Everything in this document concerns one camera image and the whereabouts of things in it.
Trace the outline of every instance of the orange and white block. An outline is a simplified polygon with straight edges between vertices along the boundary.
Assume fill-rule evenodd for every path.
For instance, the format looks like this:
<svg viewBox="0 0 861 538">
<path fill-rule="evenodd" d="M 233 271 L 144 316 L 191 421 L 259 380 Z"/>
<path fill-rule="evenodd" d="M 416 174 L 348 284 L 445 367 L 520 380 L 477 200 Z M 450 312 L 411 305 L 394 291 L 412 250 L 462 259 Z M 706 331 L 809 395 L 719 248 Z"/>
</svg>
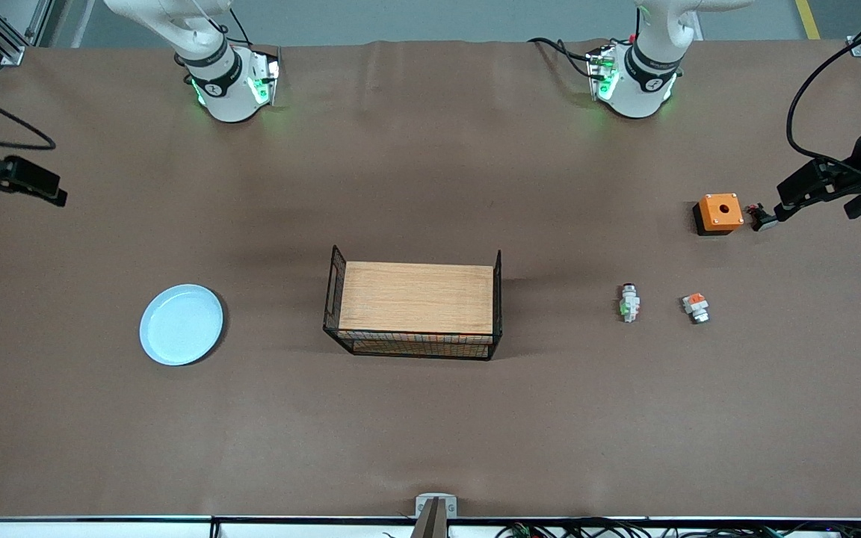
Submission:
<svg viewBox="0 0 861 538">
<path fill-rule="evenodd" d="M 704 324 L 710 321 L 710 314 L 706 311 L 710 303 L 706 302 L 706 297 L 701 293 L 694 293 L 683 297 L 683 310 L 687 314 L 693 316 L 693 321 L 698 324 Z"/>
</svg>

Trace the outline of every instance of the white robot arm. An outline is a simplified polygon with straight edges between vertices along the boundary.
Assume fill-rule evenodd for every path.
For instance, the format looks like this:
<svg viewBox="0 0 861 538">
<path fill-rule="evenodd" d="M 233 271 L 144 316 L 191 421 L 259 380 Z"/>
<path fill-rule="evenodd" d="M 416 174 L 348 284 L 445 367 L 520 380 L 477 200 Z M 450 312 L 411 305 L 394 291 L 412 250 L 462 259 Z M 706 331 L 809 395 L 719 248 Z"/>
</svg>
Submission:
<svg viewBox="0 0 861 538">
<path fill-rule="evenodd" d="M 589 58 L 590 91 L 628 118 L 646 118 L 670 98 L 694 35 L 694 11 L 727 11 L 753 0 L 635 0 L 640 33 Z"/>
<path fill-rule="evenodd" d="M 191 73 L 198 101 L 221 122 L 241 122 L 274 100 L 278 58 L 232 45 L 212 17 L 232 0 L 105 0 L 114 13 L 154 31 Z"/>
</svg>

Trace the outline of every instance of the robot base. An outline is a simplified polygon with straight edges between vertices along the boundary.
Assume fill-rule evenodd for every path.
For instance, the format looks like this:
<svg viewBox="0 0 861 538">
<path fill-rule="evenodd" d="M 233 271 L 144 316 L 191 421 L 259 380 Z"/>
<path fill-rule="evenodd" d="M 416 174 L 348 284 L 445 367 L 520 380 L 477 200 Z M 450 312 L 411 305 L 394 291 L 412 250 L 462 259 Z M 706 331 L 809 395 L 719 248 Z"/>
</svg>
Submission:
<svg viewBox="0 0 861 538">
<path fill-rule="evenodd" d="M 656 92 L 645 92 L 620 66 L 624 65 L 624 57 L 629 51 L 629 45 L 617 44 L 604 48 L 600 55 L 587 59 L 587 71 L 592 75 L 601 75 L 602 81 L 590 79 L 590 94 L 596 101 L 607 103 L 614 112 L 626 118 L 646 118 L 652 116 L 666 99 L 670 98 L 670 89 L 676 82 L 676 75 Z"/>
<path fill-rule="evenodd" d="M 208 85 L 198 88 L 198 102 L 219 122 L 237 123 L 249 119 L 264 105 L 274 104 L 280 59 L 245 47 L 232 47 L 241 58 L 243 69 L 238 78 L 226 89 L 225 95 L 209 94 Z"/>
</svg>

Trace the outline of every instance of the table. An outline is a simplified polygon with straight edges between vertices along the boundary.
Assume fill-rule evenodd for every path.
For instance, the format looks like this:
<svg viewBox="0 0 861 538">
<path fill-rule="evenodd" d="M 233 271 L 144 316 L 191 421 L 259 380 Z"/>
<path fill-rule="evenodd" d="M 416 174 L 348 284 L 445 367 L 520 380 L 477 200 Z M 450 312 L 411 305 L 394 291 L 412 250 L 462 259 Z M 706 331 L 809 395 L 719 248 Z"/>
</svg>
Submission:
<svg viewBox="0 0 861 538">
<path fill-rule="evenodd" d="M 696 43 L 648 120 L 532 44 L 287 49 L 276 109 L 243 125 L 209 119 L 167 50 L 28 51 L 0 105 L 58 142 L 26 156 L 69 205 L 0 197 L 0 515 L 393 514 L 445 490 L 465 515 L 861 516 L 861 219 L 691 225 L 703 194 L 776 201 L 806 162 L 786 106 L 839 46 Z M 797 122 L 847 155 L 861 59 Z M 502 249 L 495 359 L 346 354 L 321 331 L 334 244 Z M 181 282 L 228 328 L 167 368 L 138 323 Z"/>
</svg>

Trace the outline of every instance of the white plate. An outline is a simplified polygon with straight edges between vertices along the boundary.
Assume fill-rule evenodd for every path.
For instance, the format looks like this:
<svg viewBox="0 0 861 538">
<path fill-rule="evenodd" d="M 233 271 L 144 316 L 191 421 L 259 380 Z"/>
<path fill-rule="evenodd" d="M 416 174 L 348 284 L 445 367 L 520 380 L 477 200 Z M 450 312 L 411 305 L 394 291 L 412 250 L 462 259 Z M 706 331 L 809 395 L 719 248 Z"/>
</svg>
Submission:
<svg viewBox="0 0 861 538">
<path fill-rule="evenodd" d="M 225 323 L 215 293 L 198 285 L 164 290 L 141 316 L 139 339 L 144 352 L 163 365 L 187 365 L 205 356 Z"/>
</svg>

